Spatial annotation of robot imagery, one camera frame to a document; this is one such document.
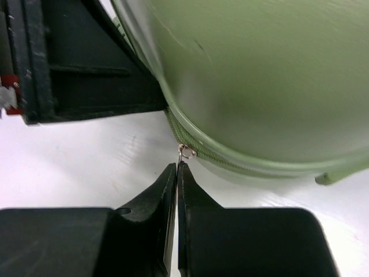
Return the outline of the green hard-shell suitcase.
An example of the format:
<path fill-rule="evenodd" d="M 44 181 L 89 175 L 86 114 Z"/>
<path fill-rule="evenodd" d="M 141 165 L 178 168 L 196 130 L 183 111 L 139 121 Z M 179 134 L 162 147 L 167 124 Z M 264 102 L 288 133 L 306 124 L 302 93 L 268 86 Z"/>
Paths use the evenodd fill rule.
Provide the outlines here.
<path fill-rule="evenodd" d="M 113 1 L 179 143 L 233 177 L 368 169 L 367 1 Z"/>

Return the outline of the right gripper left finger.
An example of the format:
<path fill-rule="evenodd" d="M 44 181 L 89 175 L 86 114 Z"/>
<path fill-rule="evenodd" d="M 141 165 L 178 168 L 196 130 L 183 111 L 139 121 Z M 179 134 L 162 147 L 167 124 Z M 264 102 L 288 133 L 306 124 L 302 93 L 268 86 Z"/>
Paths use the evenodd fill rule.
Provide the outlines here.
<path fill-rule="evenodd" d="M 169 276 L 176 164 L 117 209 L 1 211 L 2 276 Z"/>

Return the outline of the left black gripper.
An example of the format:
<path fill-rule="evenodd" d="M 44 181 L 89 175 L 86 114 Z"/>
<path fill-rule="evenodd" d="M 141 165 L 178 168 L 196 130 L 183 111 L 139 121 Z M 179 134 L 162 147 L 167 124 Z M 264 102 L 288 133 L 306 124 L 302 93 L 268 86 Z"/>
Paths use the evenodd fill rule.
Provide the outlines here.
<path fill-rule="evenodd" d="M 160 111 L 158 82 L 99 1 L 2 1 L 1 75 L 28 125 Z"/>

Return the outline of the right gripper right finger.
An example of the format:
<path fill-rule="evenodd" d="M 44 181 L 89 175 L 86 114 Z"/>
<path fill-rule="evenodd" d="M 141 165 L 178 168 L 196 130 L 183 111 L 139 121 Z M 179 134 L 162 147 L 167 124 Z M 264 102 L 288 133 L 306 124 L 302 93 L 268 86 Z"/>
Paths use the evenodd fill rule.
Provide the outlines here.
<path fill-rule="evenodd" d="M 178 166 L 182 276 L 338 276 L 318 219 L 302 208 L 225 208 Z"/>

